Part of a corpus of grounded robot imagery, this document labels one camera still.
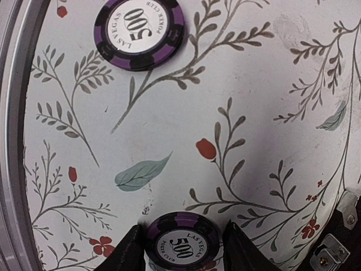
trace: red flower bud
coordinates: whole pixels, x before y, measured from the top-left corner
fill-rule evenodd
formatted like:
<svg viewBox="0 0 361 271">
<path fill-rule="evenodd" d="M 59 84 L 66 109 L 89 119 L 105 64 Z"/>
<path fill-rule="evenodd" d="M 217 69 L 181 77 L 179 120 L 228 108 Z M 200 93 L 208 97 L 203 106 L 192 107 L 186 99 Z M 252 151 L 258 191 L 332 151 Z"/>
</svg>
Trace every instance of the red flower bud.
<svg viewBox="0 0 361 271">
<path fill-rule="evenodd" d="M 77 170 L 73 167 L 69 167 L 69 179 L 72 182 L 76 182 L 78 179 Z"/>
<path fill-rule="evenodd" d="M 212 160 L 217 155 L 214 145 L 205 138 L 198 141 L 196 147 L 199 153 L 206 159 Z"/>
<path fill-rule="evenodd" d="M 58 7 L 57 13 L 59 17 L 64 18 L 68 14 L 68 10 L 66 7 L 60 6 Z"/>
</svg>

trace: green leaf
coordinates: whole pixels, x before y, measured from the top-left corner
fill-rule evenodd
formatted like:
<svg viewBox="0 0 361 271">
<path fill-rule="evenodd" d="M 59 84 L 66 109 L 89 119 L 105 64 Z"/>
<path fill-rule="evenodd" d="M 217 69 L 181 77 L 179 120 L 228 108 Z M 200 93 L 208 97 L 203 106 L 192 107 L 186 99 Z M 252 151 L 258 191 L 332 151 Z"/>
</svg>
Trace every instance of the green leaf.
<svg viewBox="0 0 361 271">
<path fill-rule="evenodd" d="M 320 126 L 317 126 L 317 129 L 324 129 L 326 131 L 335 131 L 342 121 L 344 120 L 346 114 L 346 105 L 347 102 L 343 100 L 338 107 L 336 113 L 331 117 L 327 118 Z"/>
<path fill-rule="evenodd" d="M 115 177 L 116 185 L 125 192 L 141 189 L 163 171 L 170 156 L 161 161 L 142 161 L 119 173 Z"/>
</svg>

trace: floral wallpaper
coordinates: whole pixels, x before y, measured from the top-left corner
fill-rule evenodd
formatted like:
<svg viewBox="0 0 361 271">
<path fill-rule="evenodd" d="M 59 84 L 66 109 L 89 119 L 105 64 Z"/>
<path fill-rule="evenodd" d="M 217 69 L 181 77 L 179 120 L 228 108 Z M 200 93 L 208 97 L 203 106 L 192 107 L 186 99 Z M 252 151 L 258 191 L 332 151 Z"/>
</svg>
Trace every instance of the floral wallpaper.
<svg viewBox="0 0 361 271">
<path fill-rule="evenodd" d="M 44 270 L 94 270 L 131 226 L 184 210 L 234 220 L 296 270 L 360 186 L 361 7 L 346 2 L 179 0 L 180 51 L 127 72 L 95 48 L 105 1 L 51 1 L 24 129 Z M 222 253 L 199 270 L 223 271 Z"/>
</svg>

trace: stain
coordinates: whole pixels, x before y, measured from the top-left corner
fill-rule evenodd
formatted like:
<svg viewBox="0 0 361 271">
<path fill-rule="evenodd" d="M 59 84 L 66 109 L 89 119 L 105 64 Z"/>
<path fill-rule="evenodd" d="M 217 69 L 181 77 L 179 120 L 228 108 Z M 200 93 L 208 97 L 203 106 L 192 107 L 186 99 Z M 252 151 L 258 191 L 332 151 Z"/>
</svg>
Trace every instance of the stain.
<svg viewBox="0 0 361 271">
<path fill-rule="evenodd" d="M 300 41 L 311 40 L 310 28 L 301 16 L 290 18 L 282 14 L 274 20 L 273 29 L 288 50 L 298 48 Z"/>
<path fill-rule="evenodd" d="M 151 210 L 151 207 L 153 206 L 154 197 L 150 183 L 148 183 L 148 185 L 144 189 L 148 192 L 148 200 L 143 207 L 142 215 L 147 216 Z"/>
</svg>

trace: black and purple poker chip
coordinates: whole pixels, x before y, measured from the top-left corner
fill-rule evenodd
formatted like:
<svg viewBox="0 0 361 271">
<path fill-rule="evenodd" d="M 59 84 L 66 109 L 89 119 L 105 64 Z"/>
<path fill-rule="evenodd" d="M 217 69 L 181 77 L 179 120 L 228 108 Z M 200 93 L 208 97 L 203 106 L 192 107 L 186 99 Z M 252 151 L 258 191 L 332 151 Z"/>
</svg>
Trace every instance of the black and purple poker chip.
<svg viewBox="0 0 361 271">
<path fill-rule="evenodd" d="M 128 71 L 152 69 L 181 46 L 184 16 L 176 0 L 109 0 L 95 21 L 102 57 Z"/>
<path fill-rule="evenodd" d="M 218 229 L 195 213 L 168 213 L 147 229 L 147 255 L 167 270 L 198 270 L 210 263 L 218 251 Z"/>
</svg>

